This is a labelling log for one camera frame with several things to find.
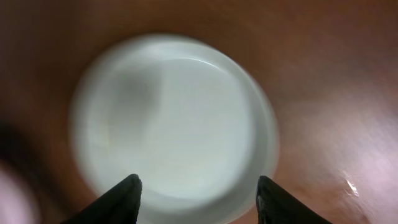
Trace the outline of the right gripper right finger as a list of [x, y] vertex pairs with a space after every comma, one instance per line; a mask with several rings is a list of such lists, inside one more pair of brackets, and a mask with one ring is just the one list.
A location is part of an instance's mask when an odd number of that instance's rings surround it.
[[260, 176], [256, 190], [258, 224], [331, 224], [267, 176]]

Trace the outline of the white plate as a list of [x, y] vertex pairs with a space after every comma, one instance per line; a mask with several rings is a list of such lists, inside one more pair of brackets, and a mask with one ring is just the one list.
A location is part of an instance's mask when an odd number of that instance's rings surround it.
[[70, 139], [95, 194], [139, 176], [139, 223], [231, 223], [254, 206], [279, 155], [272, 106], [250, 74], [177, 35], [136, 37], [97, 57], [72, 98]]

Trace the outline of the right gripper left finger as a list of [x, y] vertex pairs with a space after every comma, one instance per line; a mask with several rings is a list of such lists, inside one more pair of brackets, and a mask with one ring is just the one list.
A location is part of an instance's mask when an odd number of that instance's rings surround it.
[[131, 174], [62, 224], [136, 224], [142, 182]]

